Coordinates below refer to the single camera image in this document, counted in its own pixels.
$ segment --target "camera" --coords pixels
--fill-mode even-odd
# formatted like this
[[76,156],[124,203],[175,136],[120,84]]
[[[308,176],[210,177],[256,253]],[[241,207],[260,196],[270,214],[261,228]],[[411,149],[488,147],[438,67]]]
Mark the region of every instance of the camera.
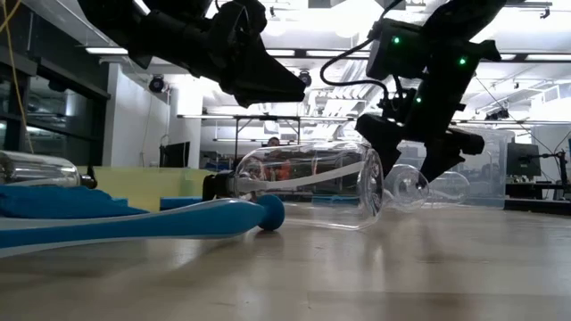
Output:
[[300,75],[297,78],[299,78],[306,87],[311,86],[311,76],[308,70],[300,71]]
[[149,82],[149,90],[156,94],[162,94],[169,90],[169,84],[164,81],[163,75],[154,75],[151,82]]

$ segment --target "clear plastic box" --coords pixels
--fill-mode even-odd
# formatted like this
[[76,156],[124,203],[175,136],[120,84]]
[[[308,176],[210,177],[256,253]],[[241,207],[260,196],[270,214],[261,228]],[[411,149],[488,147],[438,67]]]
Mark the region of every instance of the clear plastic box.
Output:
[[[468,198],[460,205],[473,205],[503,209],[506,198],[506,155],[508,143],[515,134],[508,130],[458,127],[480,135],[485,141],[484,151],[479,155],[461,154],[466,161],[450,171],[464,176],[470,183]],[[402,142],[401,157],[397,164],[409,164],[420,169],[426,149],[423,144]]]

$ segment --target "computer monitor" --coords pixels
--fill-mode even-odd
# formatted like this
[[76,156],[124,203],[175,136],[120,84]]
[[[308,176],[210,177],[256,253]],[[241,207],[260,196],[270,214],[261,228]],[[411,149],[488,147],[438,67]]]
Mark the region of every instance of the computer monitor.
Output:
[[188,167],[188,152],[190,142],[161,146],[160,166],[162,168]]
[[528,158],[539,155],[536,144],[508,143],[507,174],[510,176],[540,177],[542,165],[539,158]]

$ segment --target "blue foam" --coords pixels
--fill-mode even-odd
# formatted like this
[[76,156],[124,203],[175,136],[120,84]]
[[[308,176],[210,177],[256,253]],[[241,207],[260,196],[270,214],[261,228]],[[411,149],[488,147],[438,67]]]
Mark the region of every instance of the blue foam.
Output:
[[0,216],[7,218],[109,218],[146,213],[83,186],[0,185]]
[[172,210],[202,202],[201,196],[161,197],[161,210]]
[[124,197],[113,197],[113,201],[117,202],[118,204],[128,206],[128,198]]

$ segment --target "blue handle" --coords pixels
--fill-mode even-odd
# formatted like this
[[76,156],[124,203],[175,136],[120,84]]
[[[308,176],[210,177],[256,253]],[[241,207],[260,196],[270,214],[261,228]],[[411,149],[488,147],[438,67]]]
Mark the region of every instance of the blue handle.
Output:
[[277,197],[267,196],[260,198],[260,204],[223,199],[159,213],[114,218],[0,218],[0,249],[138,237],[224,238],[240,235],[256,226],[273,230],[284,221],[284,206]]

